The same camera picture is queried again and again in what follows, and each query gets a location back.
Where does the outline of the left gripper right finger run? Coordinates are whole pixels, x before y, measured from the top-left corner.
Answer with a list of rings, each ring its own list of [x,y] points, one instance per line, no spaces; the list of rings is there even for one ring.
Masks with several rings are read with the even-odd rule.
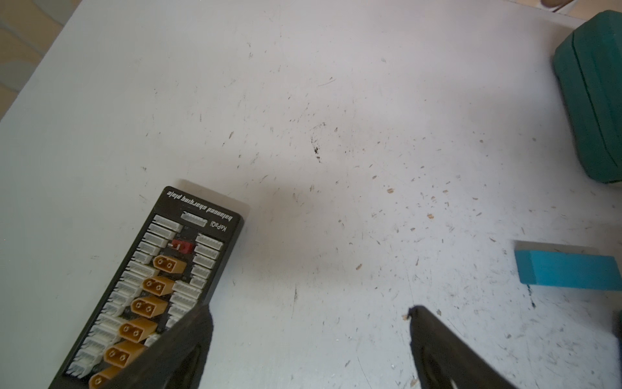
[[[411,353],[422,388],[513,388],[425,306],[413,306]]]

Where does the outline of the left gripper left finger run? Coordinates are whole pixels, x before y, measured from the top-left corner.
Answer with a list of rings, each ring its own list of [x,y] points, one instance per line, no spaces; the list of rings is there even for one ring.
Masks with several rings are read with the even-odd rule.
[[[212,343],[209,305],[196,306],[105,388],[197,388]]]

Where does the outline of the teal block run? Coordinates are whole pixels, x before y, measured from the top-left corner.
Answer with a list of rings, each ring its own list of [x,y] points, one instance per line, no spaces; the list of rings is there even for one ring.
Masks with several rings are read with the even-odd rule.
[[[620,292],[617,260],[584,246],[517,241],[514,257],[524,285]]]

